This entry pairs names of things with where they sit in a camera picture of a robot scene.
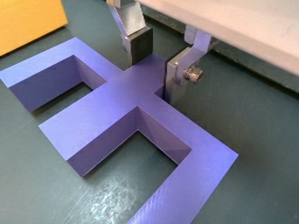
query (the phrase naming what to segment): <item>orange object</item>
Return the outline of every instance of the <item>orange object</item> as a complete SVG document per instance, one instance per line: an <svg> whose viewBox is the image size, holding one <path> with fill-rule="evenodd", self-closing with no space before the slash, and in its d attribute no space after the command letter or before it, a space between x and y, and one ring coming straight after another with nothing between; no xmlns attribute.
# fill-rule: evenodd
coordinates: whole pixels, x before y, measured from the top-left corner
<svg viewBox="0 0 299 224"><path fill-rule="evenodd" d="M66 23L61 0L0 0L0 56Z"/></svg>

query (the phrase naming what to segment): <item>dark green floor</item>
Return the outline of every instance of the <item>dark green floor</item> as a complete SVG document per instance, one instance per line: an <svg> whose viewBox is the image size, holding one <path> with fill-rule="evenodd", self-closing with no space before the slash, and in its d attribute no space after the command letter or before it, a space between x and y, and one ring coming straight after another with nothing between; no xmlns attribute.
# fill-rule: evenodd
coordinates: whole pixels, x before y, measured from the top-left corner
<svg viewBox="0 0 299 224"><path fill-rule="evenodd" d="M0 58L0 70L72 37L127 68L105 3L64 0L62 4L69 24ZM153 51L168 58L185 46L183 37L151 21L149 25ZM299 223L297 95L216 54L204 57L200 67L205 72L200 83L188 86L173 106L239 158L193 224ZM29 113L0 82L1 224L127 223L175 169L135 134L85 178L76 175L37 125L88 92L80 85Z"/></svg>

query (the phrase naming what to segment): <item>gray floor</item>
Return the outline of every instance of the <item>gray floor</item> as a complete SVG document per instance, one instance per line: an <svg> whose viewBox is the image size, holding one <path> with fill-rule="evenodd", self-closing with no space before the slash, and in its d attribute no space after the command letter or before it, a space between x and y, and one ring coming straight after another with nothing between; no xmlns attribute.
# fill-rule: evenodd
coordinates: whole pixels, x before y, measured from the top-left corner
<svg viewBox="0 0 299 224"><path fill-rule="evenodd" d="M64 0L69 24L0 58L0 70L64 40L78 37L127 68L117 28L101 0ZM153 27L153 51L165 58L185 44ZM173 106L239 153L193 224L299 223L297 95L208 54L204 77ZM135 134L105 162L80 178L37 125L89 92L74 87L33 113L0 82L0 223L127 223L175 169Z"/></svg>

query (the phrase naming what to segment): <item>purple plastic piece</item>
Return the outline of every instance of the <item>purple plastic piece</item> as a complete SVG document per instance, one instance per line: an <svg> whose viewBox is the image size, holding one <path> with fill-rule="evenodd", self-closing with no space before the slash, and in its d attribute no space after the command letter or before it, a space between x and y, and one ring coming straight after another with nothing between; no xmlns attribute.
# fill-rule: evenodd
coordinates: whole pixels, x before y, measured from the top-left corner
<svg viewBox="0 0 299 224"><path fill-rule="evenodd" d="M151 55L121 71L73 38L1 72L28 110L85 82L94 89L40 125L82 176L140 131L177 168L129 223L191 223L237 154L159 96L164 60Z"/></svg>

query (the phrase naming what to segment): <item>black metal piece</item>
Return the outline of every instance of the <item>black metal piece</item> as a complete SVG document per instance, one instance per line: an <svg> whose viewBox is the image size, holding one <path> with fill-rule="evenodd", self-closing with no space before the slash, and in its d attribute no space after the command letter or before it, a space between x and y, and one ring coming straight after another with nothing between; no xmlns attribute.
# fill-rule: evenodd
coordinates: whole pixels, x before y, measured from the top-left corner
<svg viewBox="0 0 299 224"><path fill-rule="evenodd" d="M153 52L153 29L145 27L125 37L128 46L128 58L131 65L149 56Z"/></svg>

